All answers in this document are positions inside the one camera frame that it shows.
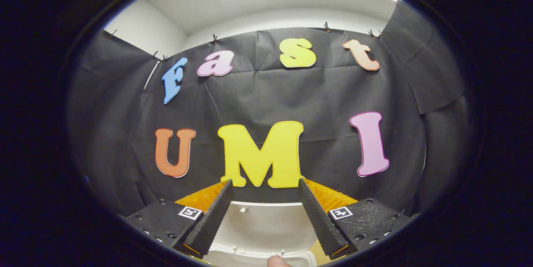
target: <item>letter m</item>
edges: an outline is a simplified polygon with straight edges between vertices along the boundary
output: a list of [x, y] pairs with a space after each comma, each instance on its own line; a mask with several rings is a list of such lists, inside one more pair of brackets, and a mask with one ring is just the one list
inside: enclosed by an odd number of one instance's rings
[[272, 165], [270, 187], [298, 187], [301, 178], [299, 170], [298, 143], [303, 125], [297, 121], [282, 121], [270, 129], [261, 150], [242, 125], [228, 125], [219, 129], [224, 140], [225, 176], [235, 187], [244, 187], [246, 179], [240, 175], [239, 165], [255, 187], [261, 186]]

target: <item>black cloth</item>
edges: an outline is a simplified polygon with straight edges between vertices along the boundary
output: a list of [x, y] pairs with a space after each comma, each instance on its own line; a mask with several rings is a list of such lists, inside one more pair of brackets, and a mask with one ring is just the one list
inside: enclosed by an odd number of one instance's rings
[[[406, 20], [405, 14], [396, 9], [391, 20]], [[430, 203], [440, 193], [434, 185], [447, 187], [458, 167], [457, 162], [442, 166], [438, 160], [434, 160], [436, 167], [428, 166], [424, 124], [428, 121], [420, 113], [447, 105], [460, 95], [455, 95], [460, 89], [439, 88], [453, 79], [441, 78], [438, 70], [452, 69], [447, 75], [457, 76], [457, 85], [461, 78], [454, 70], [458, 65], [446, 64], [438, 55], [418, 60], [427, 48], [424, 45], [433, 45], [434, 54], [442, 48], [445, 54], [449, 52], [446, 45], [426, 43], [419, 38], [425, 32], [411, 35], [415, 37], [411, 40], [394, 39], [408, 28], [391, 22], [384, 30], [384, 37], [391, 34], [388, 40], [319, 28], [260, 30], [226, 37], [217, 44], [206, 43], [168, 58], [155, 68], [145, 88], [156, 60], [102, 32], [80, 55], [72, 85], [69, 128], [76, 161], [88, 184], [112, 210], [129, 215], [159, 197], [179, 199], [219, 182], [224, 175], [224, 144], [217, 136], [221, 126], [244, 125], [261, 148], [272, 125], [294, 120], [304, 126], [299, 160], [301, 174], [309, 180], [356, 199], [375, 197], [399, 211], [412, 206], [421, 187], [430, 190], [426, 191]], [[433, 30], [428, 39], [436, 37]], [[316, 63], [285, 68], [279, 60], [279, 44], [288, 38], [310, 41]], [[342, 47], [350, 39], [370, 47], [369, 57], [381, 66], [377, 72], [358, 66], [351, 52]], [[205, 57], [220, 50], [235, 53], [233, 70], [222, 77], [199, 77], [196, 70]], [[183, 57], [188, 62], [180, 91], [164, 105], [162, 76]], [[425, 85], [437, 90], [420, 98]], [[360, 140], [349, 119], [368, 111], [383, 117], [379, 128], [390, 166], [362, 178], [356, 174], [362, 159]], [[197, 133], [191, 144], [189, 171], [182, 178], [168, 177], [156, 167], [154, 133], [159, 128], [173, 132], [190, 128]], [[168, 146], [171, 163], [178, 160], [178, 145], [173, 136]], [[425, 168], [451, 176], [426, 176], [421, 182]], [[296, 189], [268, 186], [271, 174], [272, 169], [261, 187], [253, 187], [249, 180], [245, 187], [236, 187], [234, 200], [297, 202]]]

